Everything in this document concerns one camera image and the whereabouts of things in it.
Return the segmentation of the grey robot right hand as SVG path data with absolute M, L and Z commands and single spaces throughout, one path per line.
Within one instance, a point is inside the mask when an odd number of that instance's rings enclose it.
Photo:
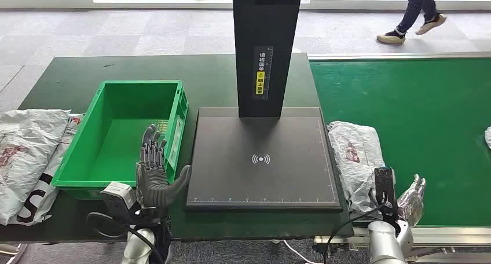
M 419 174 L 414 175 L 409 188 L 399 197 L 398 217 L 414 227 L 423 216 L 423 197 L 426 190 L 426 179 Z

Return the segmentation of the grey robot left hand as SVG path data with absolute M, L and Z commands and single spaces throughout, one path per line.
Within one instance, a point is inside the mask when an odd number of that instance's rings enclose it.
M 165 209 L 172 205 L 178 194 L 188 186 L 192 166 L 185 165 L 179 177 L 169 183 L 164 168 L 166 140 L 159 141 L 160 131 L 154 124 L 142 136 L 140 158 L 136 163 L 137 200 L 142 207 Z

